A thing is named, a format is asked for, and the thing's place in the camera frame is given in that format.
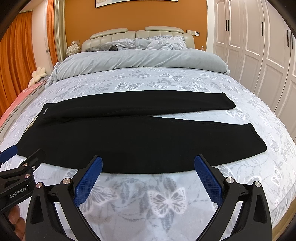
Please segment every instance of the human hand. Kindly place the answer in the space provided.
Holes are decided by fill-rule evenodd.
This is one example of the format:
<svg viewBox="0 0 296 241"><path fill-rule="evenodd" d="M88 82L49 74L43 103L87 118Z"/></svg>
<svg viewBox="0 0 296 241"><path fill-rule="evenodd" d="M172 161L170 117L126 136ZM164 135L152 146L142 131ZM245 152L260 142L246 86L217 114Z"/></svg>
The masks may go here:
<svg viewBox="0 0 296 241"><path fill-rule="evenodd" d="M26 222L20 216L20 207L18 205L14 206L8 214L8 220L15 226L15 234L22 240L25 241L25 229Z"/></svg>

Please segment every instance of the black pants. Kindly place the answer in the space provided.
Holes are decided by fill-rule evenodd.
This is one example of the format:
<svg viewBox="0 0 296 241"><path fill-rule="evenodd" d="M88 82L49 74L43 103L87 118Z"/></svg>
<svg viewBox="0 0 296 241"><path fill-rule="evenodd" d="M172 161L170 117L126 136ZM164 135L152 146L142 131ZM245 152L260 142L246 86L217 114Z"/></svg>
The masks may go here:
<svg viewBox="0 0 296 241"><path fill-rule="evenodd" d="M105 93L45 104L17 143L18 154L41 148L46 163L74 169L98 155L103 172L170 173L193 170L198 154L216 166L264 152L251 123L148 116L234 107L224 93L189 91Z"/></svg>

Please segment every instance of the framed picture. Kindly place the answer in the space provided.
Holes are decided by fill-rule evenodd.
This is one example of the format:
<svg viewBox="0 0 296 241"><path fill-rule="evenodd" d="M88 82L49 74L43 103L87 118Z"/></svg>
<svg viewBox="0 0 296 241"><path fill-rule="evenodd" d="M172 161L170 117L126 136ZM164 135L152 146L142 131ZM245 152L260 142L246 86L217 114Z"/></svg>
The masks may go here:
<svg viewBox="0 0 296 241"><path fill-rule="evenodd" d="M96 0L96 8L117 3L117 2L126 2L126 1L133 1L133 0Z"/></svg>

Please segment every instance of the headboard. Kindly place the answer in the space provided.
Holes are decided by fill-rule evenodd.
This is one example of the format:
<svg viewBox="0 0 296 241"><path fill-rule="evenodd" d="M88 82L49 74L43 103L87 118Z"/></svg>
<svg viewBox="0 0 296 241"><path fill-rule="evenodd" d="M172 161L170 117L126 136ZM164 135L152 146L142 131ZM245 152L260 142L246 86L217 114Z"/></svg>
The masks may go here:
<svg viewBox="0 0 296 241"><path fill-rule="evenodd" d="M149 26L145 27L145 30L129 31L127 28L116 28L93 34L82 44L81 51L83 52L85 49L101 43L107 43L119 39L145 39L157 35L183 36L185 38L186 46L188 48L194 48L193 36L191 34L184 33L184 31L180 28Z"/></svg>

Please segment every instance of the blue gripper pad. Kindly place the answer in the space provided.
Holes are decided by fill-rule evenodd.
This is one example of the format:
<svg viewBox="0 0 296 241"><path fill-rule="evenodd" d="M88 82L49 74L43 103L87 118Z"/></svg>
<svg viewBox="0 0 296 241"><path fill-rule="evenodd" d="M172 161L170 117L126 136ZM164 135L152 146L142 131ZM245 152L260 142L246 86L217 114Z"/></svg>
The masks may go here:
<svg viewBox="0 0 296 241"><path fill-rule="evenodd" d="M0 153L0 164L7 162L10 158L17 154L17 146L13 145Z"/></svg>
<svg viewBox="0 0 296 241"><path fill-rule="evenodd" d="M194 159L194 169L202 181L211 201L220 206L223 203L223 190L200 156L196 156Z"/></svg>
<svg viewBox="0 0 296 241"><path fill-rule="evenodd" d="M81 203L85 203L95 182L97 181L99 175L101 174L102 169L103 169L102 158L97 157L75 188L74 203L77 207L79 207Z"/></svg>

